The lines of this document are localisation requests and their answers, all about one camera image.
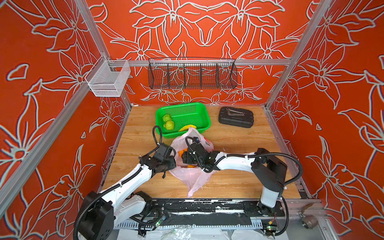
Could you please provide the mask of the pink plastic bag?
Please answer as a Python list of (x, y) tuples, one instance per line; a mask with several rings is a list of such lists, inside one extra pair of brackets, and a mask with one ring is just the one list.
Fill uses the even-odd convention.
[(203, 147), (209, 152), (214, 150), (214, 145), (194, 128), (189, 128), (185, 134), (175, 138), (171, 144), (171, 147), (174, 148), (177, 153), (175, 158), (177, 167), (170, 170), (170, 172), (188, 187), (187, 197), (191, 198), (193, 194), (201, 189), (217, 171), (205, 173), (197, 165), (195, 168), (187, 168), (187, 164), (184, 164), (182, 158), (179, 157), (179, 151), (187, 149), (186, 137), (197, 137)]

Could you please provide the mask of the green apple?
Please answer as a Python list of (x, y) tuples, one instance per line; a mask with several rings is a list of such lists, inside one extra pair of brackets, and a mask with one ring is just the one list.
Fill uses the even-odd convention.
[(164, 123), (164, 128), (168, 131), (171, 131), (175, 128), (175, 123), (172, 120), (168, 120)]

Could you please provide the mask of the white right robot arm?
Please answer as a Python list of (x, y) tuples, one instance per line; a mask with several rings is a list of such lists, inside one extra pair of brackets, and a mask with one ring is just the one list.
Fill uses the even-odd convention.
[(201, 143), (193, 142), (182, 153), (182, 160), (184, 164), (196, 165), (206, 173), (222, 170), (254, 173), (263, 185), (260, 198), (263, 207), (274, 208), (285, 189), (287, 165), (263, 148), (250, 154), (229, 154), (209, 152)]

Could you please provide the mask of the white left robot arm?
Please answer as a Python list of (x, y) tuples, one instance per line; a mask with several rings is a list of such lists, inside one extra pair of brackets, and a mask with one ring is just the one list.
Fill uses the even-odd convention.
[(124, 178), (107, 190), (91, 191), (84, 199), (74, 223), (73, 238), (105, 240), (112, 230), (127, 219), (139, 228), (153, 227), (164, 214), (152, 207), (152, 198), (134, 191), (155, 174), (165, 174), (176, 167), (175, 155), (142, 156), (139, 164)]

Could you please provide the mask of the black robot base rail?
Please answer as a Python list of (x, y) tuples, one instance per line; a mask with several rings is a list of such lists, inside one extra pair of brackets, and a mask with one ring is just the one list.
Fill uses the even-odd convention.
[(277, 202), (270, 210), (258, 199), (153, 199), (152, 209), (161, 220), (144, 230), (170, 230), (181, 227), (221, 230), (281, 230), (287, 220), (285, 206)]

